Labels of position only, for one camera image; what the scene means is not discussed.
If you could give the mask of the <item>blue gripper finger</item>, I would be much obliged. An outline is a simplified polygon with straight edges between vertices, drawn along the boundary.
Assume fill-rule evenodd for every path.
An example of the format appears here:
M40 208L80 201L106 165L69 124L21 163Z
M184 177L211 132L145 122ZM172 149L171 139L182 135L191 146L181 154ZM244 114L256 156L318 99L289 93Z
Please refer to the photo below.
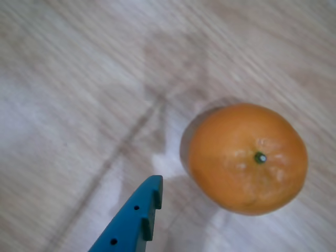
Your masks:
M162 207L163 177L148 177L131 195L89 249L143 252L153 239L155 211Z

